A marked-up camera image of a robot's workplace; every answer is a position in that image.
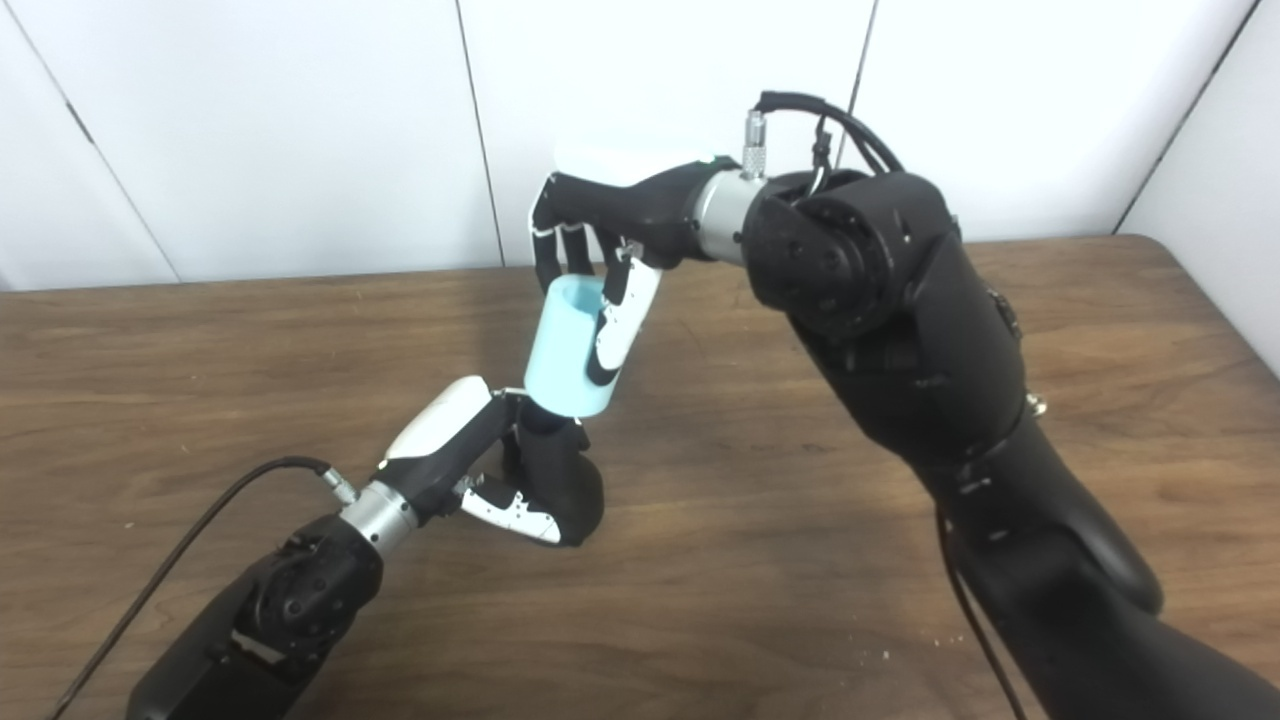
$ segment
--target wooden table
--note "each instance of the wooden table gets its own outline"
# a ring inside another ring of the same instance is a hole
[[[975,245],[1062,455],[1160,573],[1167,620],[1280,682],[1280,388],[1156,243]],[[0,299],[0,717],[42,716],[227,484],[301,452],[364,478],[447,383],[518,384],[527,269]],[[929,505],[740,270],[664,281],[609,411],[581,550],[470,518],[389,562],[292,717],[1006,717]],[[214,524],[73,706],[133,683],[333,501],[271,477]]]

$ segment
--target robotic hand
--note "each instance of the robotic hand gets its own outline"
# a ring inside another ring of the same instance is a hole
[[[296,530],[221,591],[134,687],[125,716],[283,716],[378,594],[384,560],[431,518],[462,510],[544,544],[580,544],[604,510],[585,439],[522,391],[454,382],[392,442],[364,489],[326,474],[342,511]],[[468,474],[498,442],[506,478]]]

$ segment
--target black cable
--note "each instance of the black cable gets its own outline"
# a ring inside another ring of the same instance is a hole
[[[822,97],[813,95],[804,95],[801,92],[773,92],[764,91],[760,94],[760,101],[755,104],[755,109],[762,113],[773,113],[774,110],[799,110],[801,113],[810,113],[814,115],[823,115],[835,119],[840,123],[840,127],[845,128],[849,137],[854,140],[854,146],[858,147],[859,154],[867,160],[868,167],[872,172],[879,174],[877,168],[879,167],[874,158],[879,158],[883,161],[883,167],[890,172],[902,172],[902,163],[899,161],[893,151],[884,145],[874,132],[861,123],[858,118],[852,117],[844,108],[837,108],[831,102],[827,102]]]
[[[212,519],[216,518],[218,514],[221,512],[224,507],[227,507],[227,503],[229,503],[232,498],[239,495],[239,492],[244,489],[250,483],[270,473],[271,470],[278,470],[280,468],[307,468],[315,471],[315,474],[317,475],[324,475],[325,473],[329,471],[332,465],[329,465],[323,460],[316,460],[315,457],[305,457],[300,455],[278,457],[275,460],[271,460],[270,462],[264,462],[257,468],[253,468],[243,478],[236,480],[236,483],[233,483],[232,487],[227,488],[227,492],[224,492],[218,500],[215,500],[214,503],[209,506],[209,510],[206,510],[205,514],[201,515],[198,520],[196,520],[196,524],[192,525],[189,530],[187,530],[187,534],[183,536],[180,541],[178,541],[178,544],[173,548],[172,552],[169,552],[169,557],[164,559],[164,562],[160,564],[160,568],[156,569],[155,574],[151,575],[151,579],[147,580],[147,584],[142,588],[142,592],[138,593],[138,597],[137,600],[133,601],[133,605],[131,605],[129,609],[124,611],[124,615],[115,624],[115,626],[111,628],[111,632],[108,633],[106,639],[102,641],[102,644],[99,646],[93,656],[90,657],[88,662],[84,664],[84,669],[79,671],[79,675],[77,675],[74,680],[72,680],[70,687],[67,688],[67,692],[63,693],[63,697],[58,698],[58,703],[54,706],[52,712],[49,714],[47,720],[58,720],[59,717],[61,717],[63,712],[67,711],[67,707],[70,706],[73,700],[76,700],[76,696],[79,694],[81,689],[84,688],[90,678],[93,676],[93,673],[97,670],[99,665],[102,664],[102,660],[106,659],[106,655],[111,652],[111,648],[115,647],[115,643],[120,641],[120,635],[124,634],[124,630],[129,628],[129,624],[133,623],[133,619],[138,616],[138,612],[142,611],[142,607],[146,606],[148,600],[151,600],[151,596],[156,592],[156,588],[160,587],[160,583],[164,582],[165,577],[169,575],[169,571],[173,570],[173,566],[178,564],[178,560],[182,559],[182,555],[187,552],[187,548],[191,547],[191,543],[193,543],[197,537],[200,537],[200,533],[204,532],[204,529],[209,525],[209,523],[211,523]]]
[[[1005,666],[1000,662],[996,650],[991,647],[991,641],[987,639],[987,633],[982,629],[982,624],[978,623],[978,615],[973,611],[969,594],[960,582],[960,570],[956,568],[955,560],[952,560],[951,552],[947,550],[947,534],[950,530],[947,529],[947,519],[942,514],[941,507],[934,509],[934,519],[938,525],[938,547],[942,551],[942,566],[946,569],[947,580],[951,582],[951,592],[955,593],[956,602],[960,603],[960,611],[964,612],[964,618],[969,621],[974,637],[978,638],[982,653],[987,657],[987,664],[991,665],[991,671],[1000,683],[1000,689],[1005,692],[1005,698],[1009,701],[1010,710],[1014,711],[1014,717],[1016,720],[1027,720],[1027,711],[1023,710],[1023,703],[1018,700],[1018,691],[1014,688],[1012,682],[1010,682],[1009,674],[1005,673]]]

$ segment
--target robotic arm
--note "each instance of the robotic arm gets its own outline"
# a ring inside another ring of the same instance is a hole
[[[765,178],[763,115],[781,109],[841,120],[876,174],[832,172],[819,120],[813,172]],[[1157,619],[1151,568],[1036,421],[1016,315],[937,188],[814,97],[764,94],[746,136],[746,168],[708,158],[626,187],[562,172],[539,206],[657,266],[742,265],[861,430],[924,483],[946,552],[1051,717],[1280,716],[1276,688]]]
[[[813,168],[767,177],[765,117],[818,118]],[[827,161],[833,120],[870,174]],[[564,154],[530,213],[547,292],[526,391],[463,378],[349,503],[220,593],[133,692],[131,719],[279,717],[371,600],[383,560],[462,510],[547,544],[603,514],[577,418],[603,411],[663,272],[745,268],[874,442],[937,503],[946,555],[1055,720],[1280,716],[1280,691],[1162,624],[1151,568],[1039,428],[1010,304],[969,263],[942,195],[856,119],[765,92],[726,156]],[[593,275],[588,225],[604,251]],[[568,274],[561,273],[562,242]],[[504,479],[472,477],[490,446]]]

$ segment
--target metal knurled connector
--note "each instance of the metal knurled connector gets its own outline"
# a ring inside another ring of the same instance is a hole
[[[764,147],[744,147],[742,149],[742,177],[744,178],[762,178],[764,177]]]

